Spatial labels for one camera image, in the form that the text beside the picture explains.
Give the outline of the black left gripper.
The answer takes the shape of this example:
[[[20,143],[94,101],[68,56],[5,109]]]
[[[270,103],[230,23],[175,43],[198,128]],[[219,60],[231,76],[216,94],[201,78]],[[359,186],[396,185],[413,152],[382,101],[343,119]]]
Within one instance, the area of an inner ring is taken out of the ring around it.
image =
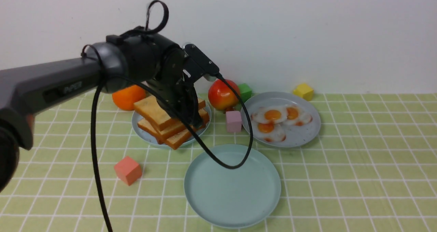
[[[191,58],[147,59],[147,91],[158,105],[186,126],[199,128],[203,123],[198,113],[198,96],[194,82],[204,75]]]

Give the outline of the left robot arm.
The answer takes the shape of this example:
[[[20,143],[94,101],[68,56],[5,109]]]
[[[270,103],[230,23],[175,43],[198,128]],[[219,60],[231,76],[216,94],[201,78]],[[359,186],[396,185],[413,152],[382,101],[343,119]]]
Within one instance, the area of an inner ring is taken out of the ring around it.
[[[19,148],[34,144],[35,116],[97,87],[116,74],[146,82],[163,102],[158,104],[172,117],[177,111],[194,127],[200,127],[195,89],[186,85],[185,52],[158,34],[128,31],[109,35],[80,58],[1,71],[1,189],[13,177]]]

